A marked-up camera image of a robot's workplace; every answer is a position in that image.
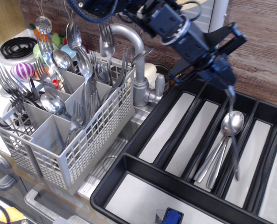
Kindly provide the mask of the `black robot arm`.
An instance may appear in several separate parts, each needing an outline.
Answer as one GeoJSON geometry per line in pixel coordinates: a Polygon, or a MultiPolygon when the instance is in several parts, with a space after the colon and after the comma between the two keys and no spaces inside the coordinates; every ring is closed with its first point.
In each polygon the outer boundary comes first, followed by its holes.
{"type": "Polygon", "coordinates": [[[226,89],[236,83],[228,56],[247,39],[232,22],[210,33],[202,32],[174,0],[69,0],[70,7],[84,19],[101,23],[122,13],[138,24],[151,37],[172,47],[181,59],[168,77],[180,83],[177,75],[193,67],[198,75],[216,88],[226,89]]]}

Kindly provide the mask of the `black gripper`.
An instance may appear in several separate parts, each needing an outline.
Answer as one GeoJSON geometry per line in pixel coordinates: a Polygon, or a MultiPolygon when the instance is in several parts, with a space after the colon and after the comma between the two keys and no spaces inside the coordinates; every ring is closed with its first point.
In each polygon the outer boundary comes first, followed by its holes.
{"type": "Polygon", "coordinates": [[[190,21],[183,22],[173,35],[166,38],[167,46],[181,56],[168,77],[179,83],[180,78],[176,76],[193,66],[193,74],[218,89],[227,89],[236,83],[228,55],[246,41],[246,36],[234,22],[211,33],[203,33],[190,21]]]}

